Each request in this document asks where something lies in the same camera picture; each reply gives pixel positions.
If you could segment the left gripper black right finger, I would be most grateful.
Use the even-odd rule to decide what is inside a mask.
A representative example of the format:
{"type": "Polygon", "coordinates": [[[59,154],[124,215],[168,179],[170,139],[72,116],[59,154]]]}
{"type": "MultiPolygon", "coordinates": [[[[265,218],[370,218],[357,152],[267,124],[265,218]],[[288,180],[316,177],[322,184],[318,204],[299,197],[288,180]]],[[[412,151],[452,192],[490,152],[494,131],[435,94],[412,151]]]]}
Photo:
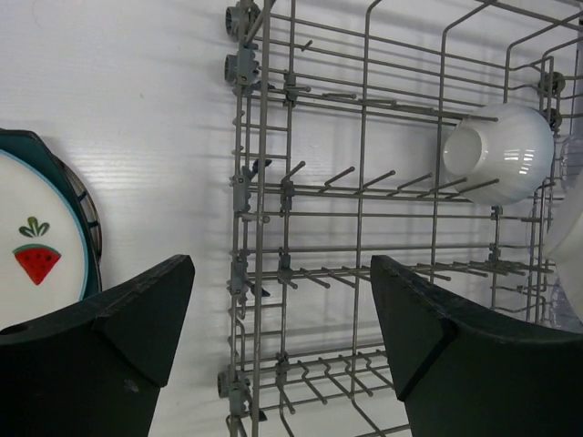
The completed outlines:
{"type": "Polygon", "coordinates": [[[415,436],[579,436],[582,337],[487,309],[385,255],[373,300],[415,436]]]}

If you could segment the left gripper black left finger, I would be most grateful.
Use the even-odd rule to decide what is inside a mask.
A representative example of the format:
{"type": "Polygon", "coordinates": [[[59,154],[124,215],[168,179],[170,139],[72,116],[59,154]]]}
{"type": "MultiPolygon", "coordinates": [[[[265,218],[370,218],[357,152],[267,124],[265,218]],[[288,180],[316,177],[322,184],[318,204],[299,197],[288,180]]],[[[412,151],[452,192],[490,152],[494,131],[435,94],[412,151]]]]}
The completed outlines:
{"type": "Polygon", "coordinates": [[[1,331],[4,436],[146,436],[169,382],[195,278],[175,255],[1,331]]]}

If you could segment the white ribbed bowl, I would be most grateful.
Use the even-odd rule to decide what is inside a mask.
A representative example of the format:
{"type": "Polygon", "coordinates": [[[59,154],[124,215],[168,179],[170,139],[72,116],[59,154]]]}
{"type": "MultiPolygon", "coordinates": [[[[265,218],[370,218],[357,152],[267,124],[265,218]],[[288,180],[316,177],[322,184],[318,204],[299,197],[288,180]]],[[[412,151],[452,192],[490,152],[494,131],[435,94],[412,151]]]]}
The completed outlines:
{"type": "Polygon", "coordinates": [[[543,255],[556,265],[568,302],[582,320],[582,173],[557,207],[543,255]]]}
{"type": "Polygon", "coordinates": [[[534,108],[503,103],[481,107],[445,141],[444,172],[463,179],[457,193],[478,205],[512,205],[540,187],[553,162],[555,142],[534,108]]]}

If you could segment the dark teal square plate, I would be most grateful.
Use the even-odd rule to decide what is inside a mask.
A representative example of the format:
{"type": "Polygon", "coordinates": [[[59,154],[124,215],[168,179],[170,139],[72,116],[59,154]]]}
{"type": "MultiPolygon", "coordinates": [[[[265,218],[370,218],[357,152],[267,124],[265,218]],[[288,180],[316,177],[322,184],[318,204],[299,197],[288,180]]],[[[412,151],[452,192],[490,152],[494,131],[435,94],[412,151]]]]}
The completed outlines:
{"type": "Polygon", "coordinates": [[[100,265],[97,264],[87,219],[77,200],[75,190],[57,161],[59,157],[47,147],[41,137],[28,130],[1,129],[1,149],[38,170],[64,196],[77,216],[87,243],[89,270],[83,297],[88,298],[98,294],[102,290],[100,265]]]}

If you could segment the white plate blue stripes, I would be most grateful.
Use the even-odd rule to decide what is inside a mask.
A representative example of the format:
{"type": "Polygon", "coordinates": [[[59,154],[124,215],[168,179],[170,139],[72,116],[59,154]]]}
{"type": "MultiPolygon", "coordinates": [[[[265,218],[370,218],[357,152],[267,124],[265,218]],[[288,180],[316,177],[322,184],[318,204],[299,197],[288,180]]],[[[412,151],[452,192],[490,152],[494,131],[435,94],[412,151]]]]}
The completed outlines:
{"type": "Polygon", "coordinates": [[[101,219],[97,210],[97,205],[92,198],[88,188],[77,175],[77,173],[70,168],[60,158],[57,160],[60,167],[64,170],[69,183],[72,185],[77,195],[77,200],[87,219],[87,225],[90,231],[93,248],[96,255],[97,264],[101,264],[103,254],[103,232],[101,227],[101,219]]]}

